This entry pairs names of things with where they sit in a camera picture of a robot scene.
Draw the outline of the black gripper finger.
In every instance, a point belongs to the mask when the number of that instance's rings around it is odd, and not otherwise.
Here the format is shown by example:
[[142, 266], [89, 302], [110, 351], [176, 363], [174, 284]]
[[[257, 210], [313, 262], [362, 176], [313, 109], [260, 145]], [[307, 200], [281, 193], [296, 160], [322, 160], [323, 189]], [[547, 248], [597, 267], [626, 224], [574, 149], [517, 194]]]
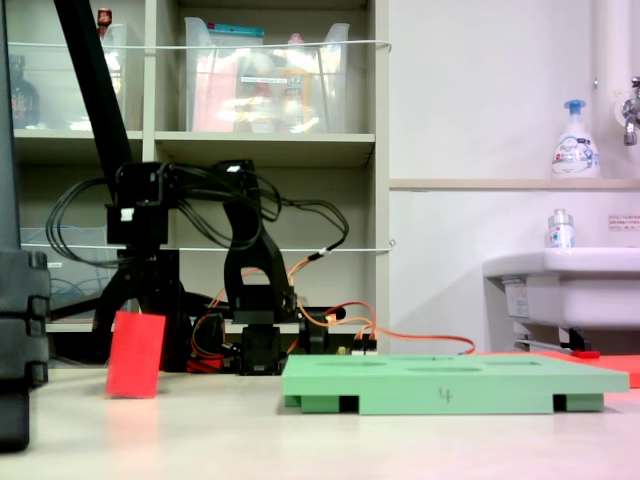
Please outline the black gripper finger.
[[95, 309], [92, 335], [96, 348], [96, 359], [104, 362], [111, 348], [111, 327], [116, 312], [126, 302], [126, 270], [116, 271], [106, 288], [103, 290]]

